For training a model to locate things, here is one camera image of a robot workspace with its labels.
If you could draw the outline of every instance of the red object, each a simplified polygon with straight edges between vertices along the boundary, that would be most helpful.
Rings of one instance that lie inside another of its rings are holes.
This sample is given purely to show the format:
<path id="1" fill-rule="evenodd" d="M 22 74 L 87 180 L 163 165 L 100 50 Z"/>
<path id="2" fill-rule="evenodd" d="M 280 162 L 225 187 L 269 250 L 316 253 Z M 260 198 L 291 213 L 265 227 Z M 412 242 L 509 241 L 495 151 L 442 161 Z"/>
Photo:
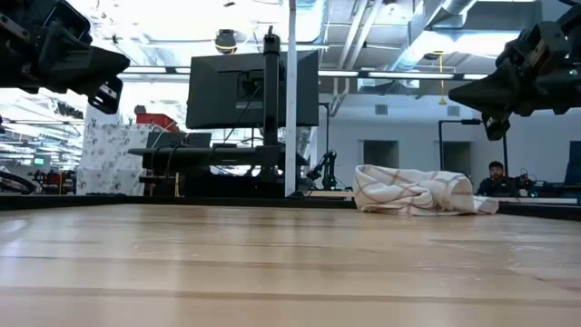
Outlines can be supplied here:
<path id="1" fill-rule="evenodd" d="M 175 121 L 165 114 L 137 114 L 138 124 L 156 124 L 169 132 L 180 132 Z"/>

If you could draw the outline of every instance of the cloth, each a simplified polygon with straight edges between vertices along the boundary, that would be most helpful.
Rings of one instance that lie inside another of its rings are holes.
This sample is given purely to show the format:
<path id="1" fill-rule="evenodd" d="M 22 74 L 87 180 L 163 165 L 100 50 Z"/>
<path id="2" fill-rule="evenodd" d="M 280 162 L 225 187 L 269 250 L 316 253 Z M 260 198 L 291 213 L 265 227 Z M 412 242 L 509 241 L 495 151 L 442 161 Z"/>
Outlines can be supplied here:
<path id="1" fill-rule="evenodd" d="M 362 212 L 454 215 L 498 210 L 497 201 L 472 195 L 472 183 L 461 173 L 365 164 L 355 168 L 354 193 Z"/>
<path id="2" fill-rule="evenodd" d="M 143 195 L 143 184 L 139 182 L 142 157 L 127 151 L 146 147 L 153 129 L 152 124 L 89 124 L 77 169 L 77 194 Z"/>

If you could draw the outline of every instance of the white pole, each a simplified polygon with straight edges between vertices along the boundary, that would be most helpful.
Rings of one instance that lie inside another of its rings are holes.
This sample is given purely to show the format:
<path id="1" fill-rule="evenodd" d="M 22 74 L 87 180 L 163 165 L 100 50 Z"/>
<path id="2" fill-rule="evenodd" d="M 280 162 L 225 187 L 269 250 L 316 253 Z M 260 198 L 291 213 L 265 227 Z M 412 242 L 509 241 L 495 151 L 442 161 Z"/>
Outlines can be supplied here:
<path id="1" fill-rule="evenodd" d="M 287 124 L 286 124 L 286 164 L 284 194 L 296 191 L 297 171 L 297 1 L 289 0 L 289 50 L 287 52 Z"/>

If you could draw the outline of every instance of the computer monitor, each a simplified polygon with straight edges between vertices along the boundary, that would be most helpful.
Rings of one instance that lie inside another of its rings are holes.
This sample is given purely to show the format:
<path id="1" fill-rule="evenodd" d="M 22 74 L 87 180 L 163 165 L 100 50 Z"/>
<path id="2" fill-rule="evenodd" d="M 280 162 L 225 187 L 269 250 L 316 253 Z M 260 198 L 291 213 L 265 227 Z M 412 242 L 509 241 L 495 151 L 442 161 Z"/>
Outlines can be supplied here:
<path id="1" fill-rule="evenodd" d="M 279 127 L 286 125 L 286 53 L 281 54 Z M 319 124 L 319 56 L 297 53 L 297 126 Z M 191 129 L 262 126 L 264 57 L 232 54 L 192 58 L 186 127 Z"/>

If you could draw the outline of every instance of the yellow cord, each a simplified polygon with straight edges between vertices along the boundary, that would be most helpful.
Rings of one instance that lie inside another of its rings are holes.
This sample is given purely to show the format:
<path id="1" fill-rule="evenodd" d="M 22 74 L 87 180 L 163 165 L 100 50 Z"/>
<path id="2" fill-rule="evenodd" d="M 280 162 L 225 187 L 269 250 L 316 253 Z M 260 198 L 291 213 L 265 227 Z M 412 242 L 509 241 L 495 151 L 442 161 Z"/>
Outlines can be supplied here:
<path id="1" fill-rule="evenodd" d="M 441 73 L 444 73 L 444 62 L 443 62 L 444 59 L 442 58 L 443 56 L 444 56 L 444 53 L 439 54 L 439 71 Z M 446 102 L 446 99 L 444 99 L 444 80 L 440 80 L 439 82 L 440 82 L 440 85 L 442 86 L 442 96 L 439 99 L 439 104 L 446 105 L 448 103 Z"/>

